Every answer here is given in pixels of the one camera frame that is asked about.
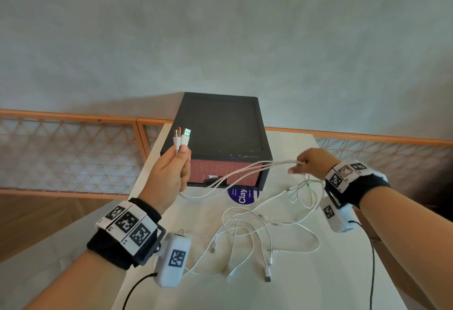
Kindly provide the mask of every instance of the black storage box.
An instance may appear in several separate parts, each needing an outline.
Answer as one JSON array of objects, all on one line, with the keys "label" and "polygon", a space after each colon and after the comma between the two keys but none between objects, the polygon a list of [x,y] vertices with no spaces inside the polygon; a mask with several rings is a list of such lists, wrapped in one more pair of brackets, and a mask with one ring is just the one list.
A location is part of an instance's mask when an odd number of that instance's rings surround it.
[{"label": "black storage box", "polygon": [[[191,130],[188,186],[206,187],[254,162],[272,160],[256,97],[185,93],[161,154],[173,146],[177,127]],[[262,191],[268,172],[254,173],[237,185]],[[228,177],[219,187],[227,187],[246,173]]]}]

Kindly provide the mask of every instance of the qr code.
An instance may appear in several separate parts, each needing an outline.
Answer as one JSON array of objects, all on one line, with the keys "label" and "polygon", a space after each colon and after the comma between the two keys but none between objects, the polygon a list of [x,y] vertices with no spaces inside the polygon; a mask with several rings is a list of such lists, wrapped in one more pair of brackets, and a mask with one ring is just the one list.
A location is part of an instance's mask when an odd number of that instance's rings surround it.
[{"label": "qr code", "polygon": [[113,220],[116,216],[118,216],[124,210],[125,210],[125,208],[123,208],[122,206],[118,205],[116,208],[114,208],[108,214],[106,214],[105,218],[107,218],[109,220]]},{"label": "qr code", "polygon": [[338,174],[334,174],[329,179],[329,181],[332,183],[332,185],[334,185],[336,188],[338,188],[340,186],[341,182],[343,181],[343,179]]},{"label": "qr code", "polygon": [[132,241],[134,241],[139,247],[146,241],[151,232],[140,223],[134,231],[129,235]]},{"label": "qr code", "polygon": [[341,167],[339,170],[337,170],[337,172],[340,173],[343,178],[346,178],[348,175],[354,173],[354,171],[348,165]]},{"label": "qr code", "polygon": [[168,263],[168,265],[173,266],[173,267],[182,267],[185,256],[186,256],[186,252],[174,249],[173,253],[171,253],[171,258],[170,258],[170,262]]},{"label": "qr code", "polygon": [[127,211],[124,215],[120,217],[119,220],[115,222],[115,225],[120,228],[122,231],[127,233],[129,230],[133,228],[134,225],[137,224],[139,219]]},{"label": "qr code", "polygon": [[334,211],[332,210],[332,208],[331,208],[330,205],[328,205],[327,207],[325,207],[325,208],[323,209],[323,211],[324,211],[324,213],[326,214],[327,219],[329,219],[329,218],[335,216],[335,213],[334,213]]},{"label": "qr code", "polygon": [[351,167],[354,168],[355,170],[364,170],[366,169],[366,166],[361,164],[361,163],[352,163]]}]

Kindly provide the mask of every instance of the round purple label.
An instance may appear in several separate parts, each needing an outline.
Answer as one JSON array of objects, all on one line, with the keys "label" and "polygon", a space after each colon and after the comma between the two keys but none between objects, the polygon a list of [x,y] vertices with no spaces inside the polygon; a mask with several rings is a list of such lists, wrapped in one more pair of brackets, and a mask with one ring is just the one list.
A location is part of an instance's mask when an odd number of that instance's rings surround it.
[{"label": "round purple label", "polygon": [[[233,188],[231,187],[230,189],[227,190],[228,194],[230,195],[230,198],[233,199],[236,203],[239,203],[241,205],[247,205],[247,204],[252,204],[255,201],[255,198],[253,196],[253,190],[244,190],[241,188]],[[260,192],[256,192],[256,198],[260,196]]]}]

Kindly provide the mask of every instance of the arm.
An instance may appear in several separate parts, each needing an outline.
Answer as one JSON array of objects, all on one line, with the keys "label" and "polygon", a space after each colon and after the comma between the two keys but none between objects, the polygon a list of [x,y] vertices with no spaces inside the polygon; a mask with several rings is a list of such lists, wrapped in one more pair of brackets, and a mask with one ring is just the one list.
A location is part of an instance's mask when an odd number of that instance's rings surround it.
[{"label": "arm", "polygon": [[[187,187],[190,177],[190,149],[181,146],[175,155],[171,147],[153,166],[139,198],[161,215]],[[26,310],[109,310],[123,284],[126,270],[90,250],[83,253]]]},{"label": "arm", "polygon": [[[325,179],[340,160],[325,149],[300,154],[288,173]],[[360,209],[382,242],[439,310],[453,307],[453,223],[388,187],[376,187]]]}]

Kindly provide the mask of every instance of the person's left hand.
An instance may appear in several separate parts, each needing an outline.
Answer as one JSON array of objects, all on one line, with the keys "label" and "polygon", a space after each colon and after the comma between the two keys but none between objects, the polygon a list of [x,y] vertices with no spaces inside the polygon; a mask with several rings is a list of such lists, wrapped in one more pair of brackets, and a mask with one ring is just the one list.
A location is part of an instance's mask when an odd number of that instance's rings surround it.
[{"label": "person's left hand", "polygon": [[151,170],[139,198],[161,215],[174,203],[178,193],[187,187],[191,153],[189,147],[182,145],[176,154],[172,146],[157,159]]}]

